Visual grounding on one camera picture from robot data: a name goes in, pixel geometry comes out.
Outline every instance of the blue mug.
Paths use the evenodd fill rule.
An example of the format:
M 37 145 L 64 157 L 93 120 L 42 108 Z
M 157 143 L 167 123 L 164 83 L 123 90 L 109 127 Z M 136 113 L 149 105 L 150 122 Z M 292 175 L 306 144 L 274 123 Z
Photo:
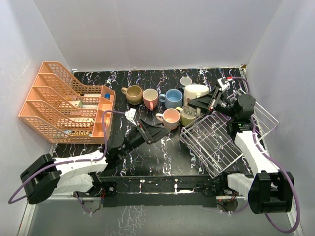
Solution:
M 164 103 L 167 109 L 176 109 L 183 105 L 183 94 L 177 89 L 170 89 L 166 94 L 160 94 L 158 100 Z

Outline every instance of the pink mug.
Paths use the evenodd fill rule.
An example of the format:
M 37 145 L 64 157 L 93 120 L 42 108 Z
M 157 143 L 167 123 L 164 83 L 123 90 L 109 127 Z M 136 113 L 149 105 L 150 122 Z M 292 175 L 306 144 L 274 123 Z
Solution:
M 143 92 L 143 102 L 150 111 L 153 111 L 158 104 L 158 92 L 152 88 L 146 89 Z
M 173 130 L 177 128 L 181 114 L 176 109 L 170 108 L 167 109 L 163 114 L 157 113 L 156 118 L 159 121 L 162 121 L 165 127 Z

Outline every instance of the dish rack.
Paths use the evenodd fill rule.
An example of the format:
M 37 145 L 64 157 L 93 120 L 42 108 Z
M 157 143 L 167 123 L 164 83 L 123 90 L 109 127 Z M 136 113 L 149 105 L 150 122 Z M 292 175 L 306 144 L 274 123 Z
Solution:
M 110 94 L 109 99 L 104 98 L 107 93 Z M 84 94 L 99 96 L 85 97 Z M 70 101 L 76 100 L 97 108 L 75 107 Z M 115 91 L 110 88 L 86 86 L 61 63 L 47 61 L 42 64 L 19 117 L 50 143 L 103 144 L 102 114 L 114 109 L 115 100 Z M 73 118 L 92 118 L 93 122 L 73 121 Z M 112 113 L 105 115 L 108 138 L 112 118 Z M 82 135 L 69 134 L 69 130 Z
M 245 92 L 241 89 L 228 97 L 232 102 Z M 254 107 L 253 121 L 258 140 L 269 134 L 279 122 L 259 103 Z M 180 140 L 200 159 L 209 175 L 214 178 L 243 156 L 226 131 L 229 117 L 213 112 L 183 127 Z

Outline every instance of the orange basket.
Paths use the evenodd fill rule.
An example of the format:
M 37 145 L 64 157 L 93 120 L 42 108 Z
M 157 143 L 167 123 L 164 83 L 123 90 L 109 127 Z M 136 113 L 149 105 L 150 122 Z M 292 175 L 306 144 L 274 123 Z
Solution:
M 19 117 L 50 143 L 103 144 L 102 114 L 114 109 L 115 91 L 106 86 L 83 85 L 59 62 L 44 62 L 40 72 L 46 73 L 38 73 Z M 84 97 L 84 94 L 99 94 L 100 97 Z M 97 109 L 77 108 L 69 102 L 74 100 L 97 105 Z M 77 122 L 71 118 L 92 118 L 94 121 Z M 112 113 L 105 115 L 108 138 L 112 118 Z M 92 134 L 71 135 L 69 131 Z

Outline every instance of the white wall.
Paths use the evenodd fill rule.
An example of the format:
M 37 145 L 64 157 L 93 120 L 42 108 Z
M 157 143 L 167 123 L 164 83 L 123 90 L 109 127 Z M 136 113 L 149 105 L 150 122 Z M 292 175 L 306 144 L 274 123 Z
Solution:
M 281 0 L 35 0 L 71 68 L 247 64 Z
M 7 201 L 21 172 L 50 148 L 18 113 L 44 60 L 68 65 L 33 0 L 0 1 L 0 52 L 0 234 L 15 236 L 26 201 Z
M 314 0 L 283 1 L 247 67 L 253 95 L 280 121 L 266 140 L 295 177 L 306 236 L 315 232 L 314 39 Z

